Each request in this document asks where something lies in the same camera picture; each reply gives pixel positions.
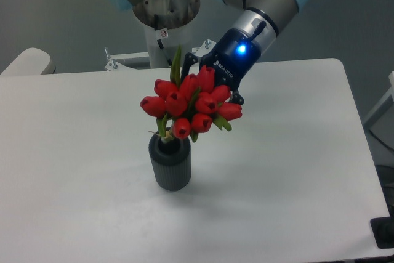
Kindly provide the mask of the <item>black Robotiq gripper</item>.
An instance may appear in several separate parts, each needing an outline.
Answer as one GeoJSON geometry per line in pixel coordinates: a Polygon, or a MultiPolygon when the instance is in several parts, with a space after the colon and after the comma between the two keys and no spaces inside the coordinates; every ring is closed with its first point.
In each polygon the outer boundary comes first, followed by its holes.
{"type": "Polygon", "coordinates": [[[185,54],[181,69],[180,83],[182,84],[190,70],[198,74],[200,66],[211,67],[215,70],[215,85],[224,83],[233,91],[229,102],[243,105],[244,98],[239,93],[239,85],[246,73],[261,56],[261,47],[255,38],[256,34],[248,36],[242,31],[232,28],[228,30],[213,49],[206,55],[198,57],[191,52],[185,54]]]}

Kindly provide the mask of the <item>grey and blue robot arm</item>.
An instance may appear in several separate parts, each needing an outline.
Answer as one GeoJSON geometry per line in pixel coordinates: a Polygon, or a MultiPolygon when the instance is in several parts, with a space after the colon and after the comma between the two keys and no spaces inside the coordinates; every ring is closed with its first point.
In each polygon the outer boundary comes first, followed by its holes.
{"type": "Polygon", "coordinates": [[[241,105],[241,80],[308,0],[219,0],[242,14],[218,42],[205,43],[198,54],[191,53],[190,23],[200,0],[110,1],[119,10],[132,10],[144,27],[152,68],[171,66],[180,49],[183,75],[196,63],[212,67],[215,83],[227,85],[231,102],[241,105]]]}

